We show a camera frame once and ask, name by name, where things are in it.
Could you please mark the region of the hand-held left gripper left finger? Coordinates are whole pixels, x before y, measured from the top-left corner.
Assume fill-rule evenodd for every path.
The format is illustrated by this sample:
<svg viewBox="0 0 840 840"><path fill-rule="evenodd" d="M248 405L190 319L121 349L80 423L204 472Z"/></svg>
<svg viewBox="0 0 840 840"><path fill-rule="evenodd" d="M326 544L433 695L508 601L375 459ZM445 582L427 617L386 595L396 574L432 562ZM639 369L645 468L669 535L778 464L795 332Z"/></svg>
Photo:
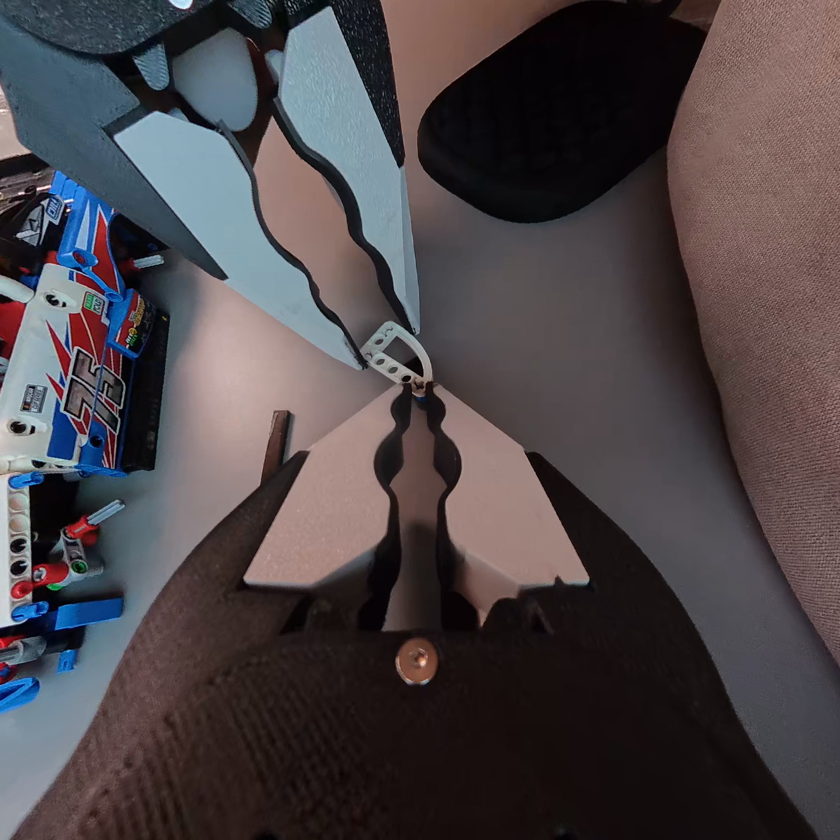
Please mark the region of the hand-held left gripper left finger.
<svg viewBox="0 0 840 840"><path fill-rule="evenodd" d="M402 545L392 483L413 396L395 385L292 460L297 470L245 573L247 585L323 600L353 628L382 628Z"/></svg>

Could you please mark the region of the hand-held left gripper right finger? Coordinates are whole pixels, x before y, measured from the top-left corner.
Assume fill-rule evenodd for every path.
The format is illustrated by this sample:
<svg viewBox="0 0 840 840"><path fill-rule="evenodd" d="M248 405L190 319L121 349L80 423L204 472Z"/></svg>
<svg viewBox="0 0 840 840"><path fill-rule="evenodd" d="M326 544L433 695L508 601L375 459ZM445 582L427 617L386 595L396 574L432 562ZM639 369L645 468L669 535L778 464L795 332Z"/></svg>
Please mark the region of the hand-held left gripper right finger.
<svg viewBox="0 0 840 840"><path fill-rule="evenodd" d="M444 629L470 631L525 592L590 582L524 448L441 385L426 389Z"/></svg>

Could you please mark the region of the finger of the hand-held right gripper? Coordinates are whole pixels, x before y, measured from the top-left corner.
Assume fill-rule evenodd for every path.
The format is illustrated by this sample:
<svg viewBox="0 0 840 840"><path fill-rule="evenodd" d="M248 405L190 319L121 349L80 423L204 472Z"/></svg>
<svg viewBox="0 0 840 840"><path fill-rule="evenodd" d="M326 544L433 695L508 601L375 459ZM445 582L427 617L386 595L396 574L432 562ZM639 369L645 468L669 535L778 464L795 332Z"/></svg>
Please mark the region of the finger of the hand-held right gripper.
<svg viewBox="0 0 840 840"><path fill-rule="evenodd" d="M349 234L405 330L421 331L405 149L381 5L277 5L272 60L288 142L338 196Z"/></svg>
<svg viewBox="0 0 840 840"><path fill-rule="evenodd" d="M337 361L359 371L366 367L307 268L268 229L253 168L223 124L210 130L151 112L114 140L230 288Z"/></svg>

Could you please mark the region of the white curved panel piece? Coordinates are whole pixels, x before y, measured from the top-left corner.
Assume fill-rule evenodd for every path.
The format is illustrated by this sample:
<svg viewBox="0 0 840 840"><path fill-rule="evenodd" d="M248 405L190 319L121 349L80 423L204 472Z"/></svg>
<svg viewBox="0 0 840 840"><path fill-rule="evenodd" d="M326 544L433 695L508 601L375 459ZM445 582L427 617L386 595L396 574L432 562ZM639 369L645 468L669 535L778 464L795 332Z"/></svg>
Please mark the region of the white curved panel piece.
<svg viewBox="0 0 840 840"><path fill-rule="evenodd" d="M387 353L394 341L403 343L419 360L421 372L410 370L404 363ZM427 385L434 380L432 362L417 337L394 321L384 322L361 348L369 367L382 373L391 382L409 385L416 398L425 395Z"/></svg>

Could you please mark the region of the black flat tile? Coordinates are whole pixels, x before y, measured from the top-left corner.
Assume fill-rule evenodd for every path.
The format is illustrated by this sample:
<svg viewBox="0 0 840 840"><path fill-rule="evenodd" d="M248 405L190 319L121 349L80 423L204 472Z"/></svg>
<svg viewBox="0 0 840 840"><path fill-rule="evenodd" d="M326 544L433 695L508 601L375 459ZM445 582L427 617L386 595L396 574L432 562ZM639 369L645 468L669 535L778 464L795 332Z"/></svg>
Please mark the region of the black flat tile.
<svg viewBox="0 0 840 840"><path fill-rule="evenodd" d="M273 412L259 480L260 486L265 485L283 466L286 458L290 426L291 413L288 410L281 409Z"/></svg>

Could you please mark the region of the black mesh cushion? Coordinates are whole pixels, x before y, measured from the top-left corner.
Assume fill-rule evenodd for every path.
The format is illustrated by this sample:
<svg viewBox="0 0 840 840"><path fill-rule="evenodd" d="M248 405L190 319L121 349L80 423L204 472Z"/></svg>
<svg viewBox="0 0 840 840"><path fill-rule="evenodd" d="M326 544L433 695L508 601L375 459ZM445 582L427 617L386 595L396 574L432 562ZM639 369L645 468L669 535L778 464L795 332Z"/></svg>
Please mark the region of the black mesh cushion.
<svg viewBox="0 0 840 840"><path fill-rule="evenodd" d="M421 166L511 223L588 206L668 141L706 39L678 5L579 2L526 29L430 103Z"/></svg>

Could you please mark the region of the toy brick race car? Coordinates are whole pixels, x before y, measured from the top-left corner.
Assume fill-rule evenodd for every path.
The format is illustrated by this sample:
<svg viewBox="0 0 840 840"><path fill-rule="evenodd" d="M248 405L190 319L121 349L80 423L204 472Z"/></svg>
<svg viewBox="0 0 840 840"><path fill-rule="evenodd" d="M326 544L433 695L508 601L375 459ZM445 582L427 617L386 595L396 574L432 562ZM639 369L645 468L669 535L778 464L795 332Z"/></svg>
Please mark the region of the toy brick race car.
<svg viewBox="0 0 840 840"><path fill-rule="evenodd" d="M78 515L85 478L152 471L170 316L140 290L167 249L32 154L1 174L2 713L31 703L28 667L68 673L122 597L67 602L103 572L102 524Z"/></svg>

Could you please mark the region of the person's beige sweatshirt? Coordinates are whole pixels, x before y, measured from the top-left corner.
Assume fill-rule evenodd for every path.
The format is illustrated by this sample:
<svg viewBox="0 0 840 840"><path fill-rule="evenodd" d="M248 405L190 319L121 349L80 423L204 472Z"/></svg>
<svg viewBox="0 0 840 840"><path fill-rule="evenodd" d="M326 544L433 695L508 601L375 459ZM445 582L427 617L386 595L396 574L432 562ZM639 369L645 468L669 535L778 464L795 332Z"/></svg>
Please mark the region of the person's beige sweatshirt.
<svg viewBox="0 0 840 840"><path fill-rule="evenodd" d="M839 3L721 2L668 189L742 484L839 658Z"/></svg>

